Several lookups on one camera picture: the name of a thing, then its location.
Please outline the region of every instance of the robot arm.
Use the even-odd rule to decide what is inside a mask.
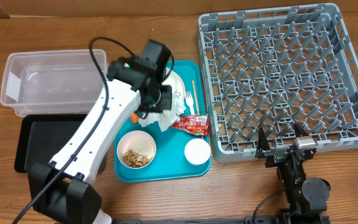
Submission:
[[[49,164],[35,163],[31,168],[32,198],[44,191],[58,173],[63,174],[45,194],[40,194],[33,205],[35,211],[64,224],[111,223],[111,218],[100,210],[101,197],[92,184],[114,137],[133,112],[160,113],[171,109],[172,88],[162,85],[167,77],[165,66],[169,57],[173,58],[166,46],[150,40],[140,57],[121,57],[110,64],[105,85],[110,94],[107,101],[103,88],[92,110],[62,150]],[[75,156],[92,129],[92,135]],[[70,158],[74,160],[64,169]]]
[[[140,106],[139,90],[131,90],[131,86],[119,80],[108,82],[110,96],[108,99],[108,110],[95,129],[92,136],[83,146],[80,153],[65,170],[65,174],[71,177],[81,173],[83,181],[93,184],[96,180],[100,163],[104,155],[107,153],[114,137],[124,124],[125,120]],[[94,104],[81,126],[76,133],[66,143],[66,145],[52,157],[51,163],[55,163],[55,169],[60,170],[67,162],[68,158],[84,140],[94,123],[98,119],[100,112],[104,106],[106,96],[103,89],[98,100]]]
[[[320,178],[306,178],[303,170],[303,162],[312,159],[316,154],[317,142],[306,133],[300,123],[295,123],[293,129],[296,136],[293,145],[286,151],[273,151],[260,127],[255,153],[256,158],[266,159],[266,168],[277,168],[289,208],[279,209],[275,217],[257,217],[258,206],[252,217],[246,217],[245,223],[330,224],[329,217],[323,217],[322,212],[327,210],[331,186]]]

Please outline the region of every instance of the black tray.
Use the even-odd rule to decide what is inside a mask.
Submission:
[[[32,114],[22,121],[15,170],[26,173],[34,162],[49,160],[70,140],[86,114]]]

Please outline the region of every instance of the white lid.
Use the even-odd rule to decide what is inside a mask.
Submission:
[[[202,139],[192,139],[185,146],[185,157],[192,165],[201,165],[211,157],[211,148]]]

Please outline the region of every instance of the wooden table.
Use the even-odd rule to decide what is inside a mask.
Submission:
[[[344,13],[358,57],[358,13]],[[195,35],[198,16],[84,17],[68,19],[0,20],[0,90],[6,59],[13,52],[86,49],[92,37],[102,35],[122,41],[140,53],[148,38],[166,44],[175,59],[197,62]],[[108,59],[127,53],[110,43],[100,43]],[[0,104],[0,223],[10,223],[29,202],[26,174],[13,165],[21,118]],[[96,181],[103,210],[111,216],[143,220],[185,218],[243,218],[252,215],[265,197],[282,188],[275,169],[264,161],[219,164],[213,162],[203,177],[139,184],[121,182],[114,173],[113,151],[106,170]],[[332,223],[358,223],[358,149],[318,154],[305,164],[308,177],[326,179],[332,186],[327,215]],[[286,206],[281,195],[267,202],[261,215],[273,215]],[[21,223],[53,223],[30,210]]]

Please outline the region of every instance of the gray dish rack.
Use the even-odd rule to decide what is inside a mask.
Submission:
[[[358,61],[335,4],[204,14],[198,25],[215,160],[254,159],[259,126],[282,153],[296,121],[319,152],[358,148]]]

